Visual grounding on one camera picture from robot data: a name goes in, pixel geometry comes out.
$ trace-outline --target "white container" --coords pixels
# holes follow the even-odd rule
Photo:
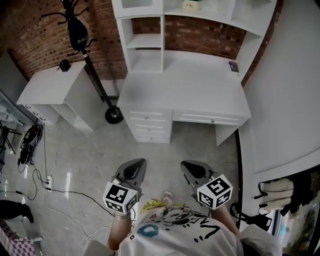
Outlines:
[[[163,15],[163,0],[112,0],[116,18]]]
[[[201,5],[198,1],[184,0],[182,2],[182,9],[187,11],[199,11],[201,9]]]

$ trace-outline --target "white wall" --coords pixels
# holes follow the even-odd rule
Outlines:
[[[245,93],[252,118],[242,133],[251,135],[254,173],[277,168],[272,173],[285,176],[320,164],[320,157],[292,164],[320,148],[320,8],[314,0],[284,0]]]

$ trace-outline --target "checkered fabric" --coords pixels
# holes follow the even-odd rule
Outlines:
[[[18,237],[2,219],[0,219],[0,243],[10,256],[36,256],[34,243],[27,237]]]

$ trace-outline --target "white cube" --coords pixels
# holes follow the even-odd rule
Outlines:
[[[108,182],[103,202],[108,209],[126,214],[138,202],[138,191]]]
[[[197,198],[201,204],[217,209],[230,200],[233,186],[222,174],[197,189]]]

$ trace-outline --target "concrete floor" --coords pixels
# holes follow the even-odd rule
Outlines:
[[[54,126],[46,125],[45,136],[42,136],[35,150],[34,164],[43,179],[46,168],[48,175],[54,168],[62,125],[63,120]],[[20,140],[20,137],[15,137],[16,147],[19,147]],[[4,190],[6,186],[7,191],[19,190],[33,198],[36,190],[32,179],[34,168],[29,167],[25,179],[23,173],[18,172],[18,158],[19,153],[14,155],[10,150],[6,151],[0,188]],[[125,121],[117,125],[103,122],[95,132],[76,130],[65,122],[57,150],[56,168],[52,174],[53,188],[81,192],[104,205],[102,195],[106,183],[111,181],[121,164],[135,158],[147,160],[139,208],[149,198],[161,199],[163,191],[168,190],[174,196],[174,203],[186,203],[194,210],[208,213],[207,208],[200,207],[190,197],[192,189],[180,170],[180,162],[183,160],[206,162],[215,171],[224,174],[233,184],[232,199],[228,205],[238,200],[235,136],[232,135],[217,147],[213,125],[186,122],[174,122],[170,144],[136,142]],[[37,196],[34,201],[25,199],[33,213],[34,224],[29,225],[28,220],[24,220],[27,230],[33,232],[33,236],[39,234],[43,237],[40,245],[44,256],[81,255],[85,248],[81,243],[84,234],[68,217],[48,209],[43,195],[51,208],[69,215],[87,235],[100,227],[110,226],[112,217],[83,195],[54,191],[43,193],[40,181],[36,174],[34,176],[38,187]],[[1,193],[0,199],[21,202],[22,196]],[[93,239],[106,243],[108,236],[109,231],[104,228],[95,234]]]

